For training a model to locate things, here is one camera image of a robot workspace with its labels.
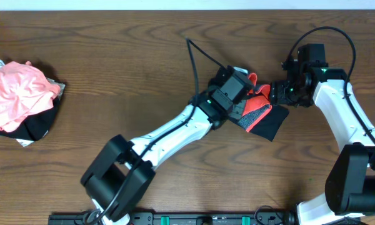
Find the black leggings red waistband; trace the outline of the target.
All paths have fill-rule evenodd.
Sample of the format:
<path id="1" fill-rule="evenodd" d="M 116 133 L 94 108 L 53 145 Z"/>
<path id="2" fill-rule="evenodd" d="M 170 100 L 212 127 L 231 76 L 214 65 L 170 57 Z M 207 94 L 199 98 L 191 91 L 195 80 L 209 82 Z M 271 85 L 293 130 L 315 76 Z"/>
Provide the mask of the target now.
<path id="1" fill-rule="evenodd" d="M 242 118 L 233 122 L 247 133 L 258 135 L 268 141 L 273 141 L 283 121 L 289 115 L 289 110 L 279 105 L 272 105 L 269 94 L 269 84 L 258 84 L 257 74 L 247 75 L 254 85 L 254 90 L 247 94 L 248 100 Z"/>

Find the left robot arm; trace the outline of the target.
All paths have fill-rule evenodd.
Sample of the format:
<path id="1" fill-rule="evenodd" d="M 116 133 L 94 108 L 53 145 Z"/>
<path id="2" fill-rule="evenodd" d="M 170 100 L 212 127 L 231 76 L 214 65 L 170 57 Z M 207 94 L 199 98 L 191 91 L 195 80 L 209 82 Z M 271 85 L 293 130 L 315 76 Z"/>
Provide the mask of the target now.
<path id="1" fill-rule="evenodd" d="M 156 130 L 124 139 L 111 138 L 81 178 L 96 209 L 83 224 L 126 224 L 144 196 L 156 169 L 183 147 L 220 128 L 241 106 L 255 83 L 247 70 L 220 68 L 208 87 L 183 111 Z"/>

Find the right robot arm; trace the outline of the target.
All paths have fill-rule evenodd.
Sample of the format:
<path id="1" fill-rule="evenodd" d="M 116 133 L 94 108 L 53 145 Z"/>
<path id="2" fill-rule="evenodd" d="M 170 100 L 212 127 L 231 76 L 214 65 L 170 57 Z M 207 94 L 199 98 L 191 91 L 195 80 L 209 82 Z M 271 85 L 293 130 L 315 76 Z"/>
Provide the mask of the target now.
<path id="1" fill-rule="evenodd" d="M 356 100 L 348 75 L 329 67 L 323 44 L 298 48 L 282 64 L 287 79 L 271 84 L 271 104 L 317 106 L 336 139 L 339 156 L 324 193 L 296 206 L 296 224 L 352 224 L 375 215 L 375 127 Z"/>

